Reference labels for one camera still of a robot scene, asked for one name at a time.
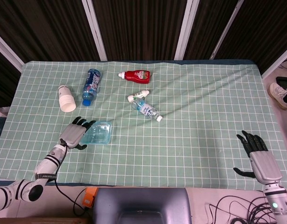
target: blue water bottle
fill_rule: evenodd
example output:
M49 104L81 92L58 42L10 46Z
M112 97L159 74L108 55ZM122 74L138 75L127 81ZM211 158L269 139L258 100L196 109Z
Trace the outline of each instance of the blue water bottle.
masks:
M101 73L96 69L90 69L87 74L88 77L82 92L82 104L84 106L90 106L91 102L96 98L98 84L101 80Z

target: black cable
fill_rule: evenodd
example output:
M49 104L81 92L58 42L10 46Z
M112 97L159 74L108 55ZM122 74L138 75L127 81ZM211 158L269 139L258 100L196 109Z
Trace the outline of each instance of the black cable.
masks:
M285 66L283 66L283 65L281 65L281 64L280 64L280 67L283 68L283 69L287 69L287 67L285 67Z
M242 218L234 218L231 220L230 224L235 224L235 222L241 222L241 224L246 224L246 221Z
M259 199L259 198L264 198L264 197L257 197L257 198L255 198L252 202L250 202L250 201L248 201L248 200L246 200L246 199L244 199L244 198L238 197L238 196L227 195L227 196L222 197L222 198L218 201L218 203L217 203L217 205L216 205L215 218L214 218L213 224L216 223L217 207L218 207L219 203L220 203L224 198L227 198L227 197L235 197L235 198L242 199L242 200L244 200L244 201L246 201L246 202L249 202L250 205L249 205L248 211L250 210L250 207L251 207L251 205L253 204L252 202L254 202L255 200L257 200L257 199Z
M261 198L266 198L266 197L263 196L263 197L256 197L256 198L254 198L254 199L251 201L250 205L248 206L248 211L250 210L251 205L253 204L253 202L256 201L256 200L258 200L258 199L261 199ZM246 215L246 220L247 220L247 221L249 220L249 213L247 213L247 215Z
M254 213L253 213L253 215L252 215L252 217L251 217L250 222L253 223L253 221L254 221L255 218L256 218L256 215L257 215L259 212L264 211L264 210L269 210L269 211L271 211L270 208L268 208L268 207L263 207L263 208L260 208L260 207L259 207L258 209L255 209L255 211L254 211Z
M59 171L59 168L60 168L61 164L63 164L63 161L65 160L65 157L66 157L67 153L68 153L68 146L66 145L66 146L65 146L64 158L63 158L62 161L60 162L60 164L59 164L59 166L58 166L58 168L57 168L57 170L56 170L56 172L55 172L55 176L56 176L56 177L57 177L57 173L58 173L58 171ZM78 203L76 203L76 201L73 201L68 195L66 195L64 192L61 191L61 189L59 189L59 187L58 187L58 185L57 185L56 179L54 180L54 183L55 183L55 186L56 186L57 190L58 190L63 196L65 196L67 199L69 199L71 202L73 202L74 205L77 205L78 207L80 207L84 212L86 212L86 213L91 217L91 215L90 215L81 205L79 205ZM79 214L77 214L77 213L75 212L75 209L74 209L74 208L75 208L75 207L73 206L73 213L74 213L74 215L80 216Z
M237 202L237 203L240 204L242 207L244 207L245 210L247 210L247 208L246 208L243 204L241 204L240 202L238 202L238 201L232 201L232 202L230 203L230 205L229 205L229 218L228 218L227 223L229 223L229 220L230 220L230 218L231 218L231 205L232 205L233 202Z
M262 218L263 216L266 216L266 215L268 215L268 214L271 214L271 213L272 213L272 211L270 211L270 212L265 212L263 215L261 215L260 217L256 218L255 221L258 222L260 218Z
M210 213L211 213L212 220L213 220L213 213L212 213L212 210L211 210L210 206L212 206L212 207L214 207L214 208L217 208L218 210L223 211L223 212L225 212L225 213L228 213L228 214L231 214L231 215L233 215L233 216L236 216L237 218L242 218L242 217L240 217L240 216L234 215L233 213L230 213L230 212L225 211L225 210L223 210L223 209L221 209L221 208L218 208L218 207L216 207L216 206L213 205L213 204L209 204L209 210L210 210Z
M73 213L76 215L76 216L83 216L84 213L86 212L86 210L88 209L88 207L85 207L83 212L81 214L77 214L76 211L75 211L75 205L77 204L76 201L77 199L79 198L79 196L82 194L83 191L85 191L86 189L84 188L79 194L78 196L76 197L75 201L74 201L74 205L73 205Z
M246 202L249 202L249 207L248 207L248 209L247 209L245 206L243 206L241 203L237 202L237 201L232 201L232 202L230 203L229 212L220 209L220 208L218 207L219 204L220 204L220 202L221 202L223 199L227 198L227 197L239 198L239 199L241 199L241 200L244 200L244 201L246 201ZM243 223L243 224L255 224L255 223L256 223L255 221L257 221L258 224L268 224L268 221L263 218L264 216L269 216L270 218L273 218L272 216L269 215L269 214L272 213L271 210L270 210L270 207L266 207L266 206L265 206L265 205L268 205L268 203L261 203L261 204L259 204L259 205L255 205L255 204L253 203L254 201L256 201L256 200L258 200L258 199L261 199L261 198L266 198L266 197L265 197L265 196L263 196L263 197L257 197L257 198L254 198L252 201L248 201L248 200L246 200L246 199L244 199L244 198L241 198L241 197L238 197L238 196L231 196L231 195L222 197L222 198L218 201L218 203L217 203L216 206L215 206L215 205L212 205L212 204L209 204L209 210L210 210L211 217L212 217L212 220L213 220L212 224L216 224L217 210L224 211L224 212L228 213L230 216L231 216L231 215L236 216L236 218L234 218L234 219L231 220L231 223L235 223L236 221L239 221L239 222L241 222L241 223ZM244 218L242 218L242 217L239 217L239 216L237 216L237 215L234 215L234 214L232 214L232 213L230 212L231 204L232 204L233 202L237 202L238 204L240 204L241 206L243 206L243 207L247 210L246 219L244 219ZM210 206L215 207L215 217L213 217L213 213L212 213L212 210L211 210ZM259 212L263 212L264 214L262 214L260 217L256 217L256 215L257 215Z

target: table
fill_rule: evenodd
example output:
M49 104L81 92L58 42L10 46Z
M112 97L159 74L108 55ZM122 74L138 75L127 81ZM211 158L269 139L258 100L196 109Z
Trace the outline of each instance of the table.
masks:
M84 107L81 92L90 68L103 77L96 101ZM117 75L137 69L152 72L148 85ZM59 108L57 88L62 84L75 98L73 112ZM151 90L146 101L159 109L164 117L160 123L145 119L127 101L143 89ZM71 150L58 182L262 189L233 171L251 170L236 138L246 130L260 135L272 150L287 188L287 152L254 64L29 62L0 138L0 178L33 179L36 165L77 116L110 121L112 139L109 145Z

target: white cup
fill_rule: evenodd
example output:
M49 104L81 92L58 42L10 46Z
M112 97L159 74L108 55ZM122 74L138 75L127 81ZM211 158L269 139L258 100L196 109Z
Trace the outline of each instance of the white cup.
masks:
M63 112L71 112L75 110L76 104L68 86L61 85L58 88L58 95L60 109Z

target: blue bottle cap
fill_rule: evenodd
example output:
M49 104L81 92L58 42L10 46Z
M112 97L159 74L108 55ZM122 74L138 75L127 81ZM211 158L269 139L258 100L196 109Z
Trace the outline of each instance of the blue bottle cap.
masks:
M90 105L91 105L91 101L88 100L88 99L84 99L84 100L82 101L82 104L83 104L84 106L90 106Z

